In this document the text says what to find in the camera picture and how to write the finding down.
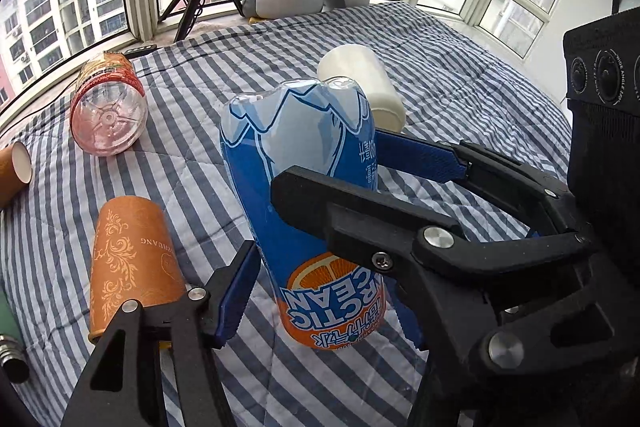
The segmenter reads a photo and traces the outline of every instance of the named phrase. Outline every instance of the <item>camera lens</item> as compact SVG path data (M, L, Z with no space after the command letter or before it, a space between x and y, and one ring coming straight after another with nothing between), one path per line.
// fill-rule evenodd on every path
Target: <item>camera lens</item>
M587 85L587 67L580 57L574 58L571 64L571 84L578 93L583 92Z
M602 51L596 60L596 89L604 102L613 102L622 89L622 74L617 56Z

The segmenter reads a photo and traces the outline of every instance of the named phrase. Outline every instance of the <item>gold floral design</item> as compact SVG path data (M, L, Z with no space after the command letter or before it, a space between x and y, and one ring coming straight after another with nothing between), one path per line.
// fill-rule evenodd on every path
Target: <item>gold floral design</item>
M136 287L134 273L138 268L131 263L136 257L129 237L111 239L114 234L121 234L129 225L123 223L118 214L108 211L104 232L107 235L105 248L98 249L95 260L104 259L112 273L120 273L116 281L107 281L102 287L102 311L104 320L108 322L123 301L123 292Z

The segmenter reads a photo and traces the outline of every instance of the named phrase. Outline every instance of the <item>paper cup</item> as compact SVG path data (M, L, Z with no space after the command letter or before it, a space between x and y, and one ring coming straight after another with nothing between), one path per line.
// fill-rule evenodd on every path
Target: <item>paper cup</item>
M336 76L355 80L367 97L378 129L400 132L406 112L378 56L366 46L345 44L328 52L318 64L318 80Z
M98 341L124 301L155 306L184 292L162 210L136 196L107 201L95 227L89 341Z
M0 208L31 182L33 171L27 148L20 142L0 151Z

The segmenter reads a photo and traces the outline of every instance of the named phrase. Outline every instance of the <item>plastic bottle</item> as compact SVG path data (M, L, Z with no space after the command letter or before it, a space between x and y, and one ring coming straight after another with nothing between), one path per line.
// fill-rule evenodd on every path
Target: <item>plastic bottle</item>
M147 116L145 90L124 55L104 52L84 65L70 117L71 134L84 151L113 156L127 150Z

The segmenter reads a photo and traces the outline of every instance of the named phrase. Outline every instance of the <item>striped bedsheet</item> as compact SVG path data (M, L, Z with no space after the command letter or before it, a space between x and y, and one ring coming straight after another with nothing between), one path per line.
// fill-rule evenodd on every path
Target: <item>striped bedsheet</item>
M31 153L30 189L1 215L0 277L27 344L31 380L18 392L45 427L60 425L92 346L87 341L94 223L102 204L135 194L158 203L186 279L206 282L250 237L226 179L218 124L228 99L315 76L335 46L382 59L407 109L406 133L469 140L565 178L570 129L526 78L434 17L402 3L220 30L134 62L150 114L132 149L83 153L70 137L69 97L18 137ZM513 218L452 184L380 168L379 186L449 214L468 237L523 237ZM393 310L354 347L316 352L284 332L261 273L238 334L216 353L239 425L401 426L426 354L402 336ZM170 425L183 425L172 365L162 359Z

